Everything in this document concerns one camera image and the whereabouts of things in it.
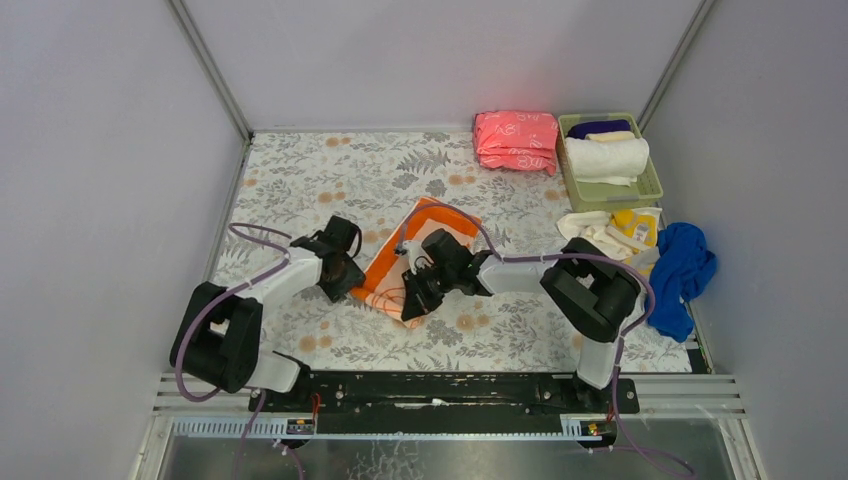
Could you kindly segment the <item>orange cartoon towel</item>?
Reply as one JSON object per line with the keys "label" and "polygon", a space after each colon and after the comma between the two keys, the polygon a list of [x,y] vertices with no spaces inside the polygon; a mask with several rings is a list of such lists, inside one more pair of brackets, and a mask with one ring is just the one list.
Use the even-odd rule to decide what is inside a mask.
{"label": "orange cartoon towel", "polygon": [[401,318],[405,300],[402,274],[410,269],[408,257],[395,253],[402,226],[407,227],[404,241],[421,242],[433,231],[443,228],[465,247],[471,246],[480,231],[471,220],[447,207],[435,207],[435,204],[440,204],[440,201],[432,197],[421,197],[417,201],[366,268],[363,285],[351,291],[351,295],[365,306],[388,315],[409,329],[416,328],[423,316],[409,321]]}

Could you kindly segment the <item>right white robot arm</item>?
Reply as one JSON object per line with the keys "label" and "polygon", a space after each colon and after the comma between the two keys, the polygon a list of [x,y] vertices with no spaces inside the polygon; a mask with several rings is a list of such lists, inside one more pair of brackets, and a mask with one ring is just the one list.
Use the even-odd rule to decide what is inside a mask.
{"label": "right white robot arm", "polygon": [[502,293],[547,295],[584,338],[576,375],[602,390],[612,381],[620,334],[642,292],[638,271],[604,255],[582,238],[555,254],[500,257],[473,253],[447,230],[395,250],[407,260],[402,275],[402,321],[434,312],[454,291],[490,297]]}

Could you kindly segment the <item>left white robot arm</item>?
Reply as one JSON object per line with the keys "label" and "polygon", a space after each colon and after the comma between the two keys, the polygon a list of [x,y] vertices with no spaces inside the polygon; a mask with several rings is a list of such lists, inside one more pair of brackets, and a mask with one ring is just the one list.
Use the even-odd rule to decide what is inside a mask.
{"label": "left white robot arm", "polygon": [[212,385],[216,392],[245,388],[291,392],[308,368],[262,346],[263,321],[303,290],[318,287],[337,303],[362,286],[365,274],[354,260],[362,240],[358,226],[332,216],[323,229],[290,239],[286,246],[259,239],[258,244],[281,257],[251,277],[233,286],[199,284],[169,357],[179,376],[179,392],[193,402],[204,399],[188,391],[185,375]]}

